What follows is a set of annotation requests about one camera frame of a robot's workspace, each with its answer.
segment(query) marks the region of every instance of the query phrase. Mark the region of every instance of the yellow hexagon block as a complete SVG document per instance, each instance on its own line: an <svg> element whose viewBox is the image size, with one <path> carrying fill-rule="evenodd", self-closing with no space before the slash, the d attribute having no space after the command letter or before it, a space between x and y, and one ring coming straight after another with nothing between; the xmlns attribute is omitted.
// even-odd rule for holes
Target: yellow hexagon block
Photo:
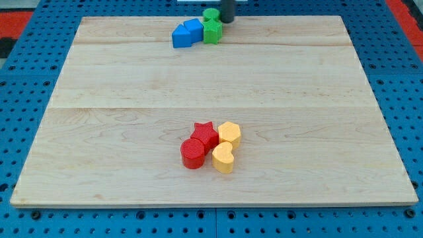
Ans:
<svg viewBox="0 0 423 238"><path fill-rule="evenodd" d="M232 173L234 157L232 144L225 141L217 145L211 153L212 165L221 173Z"/></svg>
<svg viewBox="0 0 423 238"><path fill-rule="evenodd" d="M238 124L232 122L225 122L217 128L219 132L219 143L229 142L233 149L239 147L241 142L241 129Z"/></svg>

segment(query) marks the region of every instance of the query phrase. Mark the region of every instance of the blue pegboard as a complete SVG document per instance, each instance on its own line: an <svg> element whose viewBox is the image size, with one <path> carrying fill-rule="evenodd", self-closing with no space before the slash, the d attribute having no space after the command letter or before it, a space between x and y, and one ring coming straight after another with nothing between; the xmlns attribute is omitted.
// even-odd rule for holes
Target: blue pegboard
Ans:
<svg viewBox="0 0 423 238"><path fill-rule="evenodd" d="M175 0L40 2L0 69L0 237L423 237L422 202L407 208L324 209L34 211L10 205L81 17L201 15L207 7ZM422 197L423 65L383 1L249 0L238 5L237 14L341 15Z"/></svg>

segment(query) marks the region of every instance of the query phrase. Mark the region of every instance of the red star block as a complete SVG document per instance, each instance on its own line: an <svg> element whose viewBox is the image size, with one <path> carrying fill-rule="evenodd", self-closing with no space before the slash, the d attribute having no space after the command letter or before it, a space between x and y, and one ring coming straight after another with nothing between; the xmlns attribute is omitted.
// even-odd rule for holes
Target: red star block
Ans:
<svg viewBox="0 0 423 238"><path fill-rule="evenodd" d="M198 139L187 139L180 145L182 163L189 169L198 169L204 164L204 145Z"/></svg>
<svg viewBox="0 0 423 238"><path fill-rule="evenodd" d="M192 139L200 140L204 145L204 155L209 153L210 149L215 148L219 144L219 134L213 129L213 122L205 124L194 123L194 133Z"/></svg>

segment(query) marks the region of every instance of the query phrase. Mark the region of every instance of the wood grain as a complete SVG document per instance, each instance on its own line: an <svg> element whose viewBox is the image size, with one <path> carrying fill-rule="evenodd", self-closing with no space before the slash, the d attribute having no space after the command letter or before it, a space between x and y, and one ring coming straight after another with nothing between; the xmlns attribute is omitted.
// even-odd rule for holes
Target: wood grain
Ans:
<svg viewBox="0 0 423 238"><path fill-rule="evenodd" d="M418 201L340 17L237 17L218 46L173 49L186 19L83 18L12 205ZM211 153L198 170L182 164L181 143L209 121L241 126L231 174Z"/></svg>

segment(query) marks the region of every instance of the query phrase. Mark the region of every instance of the blue block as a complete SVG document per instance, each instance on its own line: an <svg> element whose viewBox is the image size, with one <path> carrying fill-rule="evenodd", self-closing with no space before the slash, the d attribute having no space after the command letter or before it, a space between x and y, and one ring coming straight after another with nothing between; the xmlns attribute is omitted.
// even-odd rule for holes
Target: blue block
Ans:
<svg viewBox="0 0 423 238"><path fill-rule="evenodd" d="M172 33L173 48L191 47L191 33L181 24Z"/></svg>
<svg viewBox="0 0 423 238"><path fill-rule="evenodd" d="M184 26L191 33L191 43L200 42L203 40L203 24L201 24L200 20L186 20L184 22Z"/></svg>

